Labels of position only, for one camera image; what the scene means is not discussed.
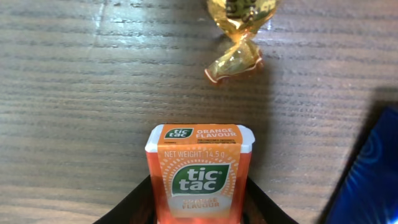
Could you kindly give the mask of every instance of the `blue wrapper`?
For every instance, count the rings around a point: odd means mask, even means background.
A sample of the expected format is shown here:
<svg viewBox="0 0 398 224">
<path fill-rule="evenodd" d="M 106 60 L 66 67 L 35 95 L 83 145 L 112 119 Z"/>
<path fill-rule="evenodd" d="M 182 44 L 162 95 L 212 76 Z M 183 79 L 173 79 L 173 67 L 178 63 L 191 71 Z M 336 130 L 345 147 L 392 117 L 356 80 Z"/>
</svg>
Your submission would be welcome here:
<svg viewBox="0 0 398 224">
<path fill-rule="evenodd" d="M 398 224 L 398 110 L 387 108 L 341 186 L 326 224 Z"/>
</svg>

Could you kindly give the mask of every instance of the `green tic tac logo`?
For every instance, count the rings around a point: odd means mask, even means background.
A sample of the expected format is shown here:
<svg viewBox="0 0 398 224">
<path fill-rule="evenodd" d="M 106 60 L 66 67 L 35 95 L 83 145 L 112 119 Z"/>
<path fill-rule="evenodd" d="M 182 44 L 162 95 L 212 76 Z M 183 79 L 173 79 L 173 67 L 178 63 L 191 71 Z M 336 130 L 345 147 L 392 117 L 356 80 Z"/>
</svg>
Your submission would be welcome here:
<svg viewBox="0 0 398 224">
<path fill-rule="evenodd" d="M 167 132 L 165 139 L 188 138 L 192 135 L 193 128 L 174 128 Z"/>
<path fill-rule="evenodd" d="M 195 164 L 180 168 L 172 181 L 172 195 L 205 195 L 221 190 L 229 164 Z"/>
</svg>

